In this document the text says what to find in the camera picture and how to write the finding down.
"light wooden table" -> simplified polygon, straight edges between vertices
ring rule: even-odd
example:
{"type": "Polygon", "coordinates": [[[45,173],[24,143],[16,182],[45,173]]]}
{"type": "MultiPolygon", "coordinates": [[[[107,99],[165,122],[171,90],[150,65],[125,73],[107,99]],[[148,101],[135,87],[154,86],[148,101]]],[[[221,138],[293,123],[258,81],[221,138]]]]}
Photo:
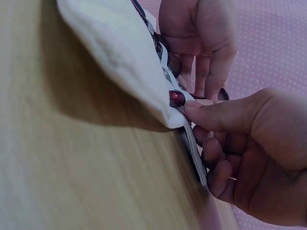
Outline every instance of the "light wooden table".
{"type": "Polygon", "coordinates": [[[54,0],[0,0],[0,229],[237,229],[176,132],[111,83],[54,0]]]}

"metallic red bead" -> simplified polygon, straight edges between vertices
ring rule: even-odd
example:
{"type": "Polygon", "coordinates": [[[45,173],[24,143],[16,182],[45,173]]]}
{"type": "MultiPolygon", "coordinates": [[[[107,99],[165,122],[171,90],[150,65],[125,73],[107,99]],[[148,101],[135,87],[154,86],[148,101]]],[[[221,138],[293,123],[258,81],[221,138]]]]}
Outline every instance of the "metallic red bead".
{"type": "Polygon", "coordinates": [[[169,91],[169,100],[171,107],[181,107],[186,102],[184,95],[179,91],[169,91]]]}

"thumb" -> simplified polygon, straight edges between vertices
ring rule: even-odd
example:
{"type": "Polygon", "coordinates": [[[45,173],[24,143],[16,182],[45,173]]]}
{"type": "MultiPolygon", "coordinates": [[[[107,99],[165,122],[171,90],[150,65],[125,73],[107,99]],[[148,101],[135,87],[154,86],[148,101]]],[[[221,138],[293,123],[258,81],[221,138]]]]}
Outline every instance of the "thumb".
{"type": "Polygon", "coordinates": [[[187,118],[196,125],[214,132],[250,132],[255,118],[272,98],[273,89],[238,100],[225,101],[213,105],[203,105],[197,101],[185,104],[187,118]]]}

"polka dot pattern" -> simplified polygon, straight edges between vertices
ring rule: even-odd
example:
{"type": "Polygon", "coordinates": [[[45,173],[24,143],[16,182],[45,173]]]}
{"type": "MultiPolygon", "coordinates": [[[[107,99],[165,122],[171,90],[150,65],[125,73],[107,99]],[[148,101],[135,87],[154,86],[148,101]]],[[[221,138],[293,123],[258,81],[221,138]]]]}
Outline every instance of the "polka dot pattern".
{"type": "MultiPolygon", "coordinates": [[[[158,18],[161,0],[139,0],[158,18]]],[[[239,50],[226,84],[231,99],[275,87],[307,95],[307,1],[236,0],[239,50]]],[[[263,223],[233,207],[241,230],[303,230],[263,223]]]]}

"strap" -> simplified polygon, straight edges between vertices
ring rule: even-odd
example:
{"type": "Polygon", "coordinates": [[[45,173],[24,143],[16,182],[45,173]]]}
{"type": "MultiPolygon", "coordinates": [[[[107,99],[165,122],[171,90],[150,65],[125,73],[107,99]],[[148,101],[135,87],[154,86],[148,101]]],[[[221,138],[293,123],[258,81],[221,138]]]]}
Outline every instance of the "strap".
{"type": "MultiPolygon", "coordinates": [[[[173,75],[171,69],[167,66],[168,65],[167,49],[165,48],[165,46],[162,43],[159,42],[159,38],[158,38],[154,28],[153,28],[153,25],[146,19],[146,14],[145,14],[144,10],[140,6],[140,4],[137,2],[137,0],[131,0],[131,2],[134,5],[137,12],[139,13],[139,15],[141,16],[141,18],[143,19],[143,21],[145,22],[145,24],[148,28],[148,31],[152,35],[157,55],[160,58],[161,66],[164,70],[165,78],[170,83],[169,90],[181,92],[184,95],[186,101],[194,100],[194,98],[188,92],[186,92],[185,90],[183,90],[180,87],[178,80],[173,75]]],[[[198,149],[197,149],[197,143],[196,143],[196,140],[194,138],[193,130],[192,130],[190,123],[187,120],[185,120],[184,126],[179,128],[178,131],[179,131],[179,135],[180,135],[181,140],[183,142],[183,145],[186,149],[188,157],[191,161],[191,164],[193,166],[193,169],[194,169],[194,172],[196,174],[198,181],[203,186],[206,186],[206,184],[207,184],[207,180],[206,180],[207,171],[206,171],[206,168],[201,161],[201,157],[200,157],[200,154],[199,154],[198,149]]]]}

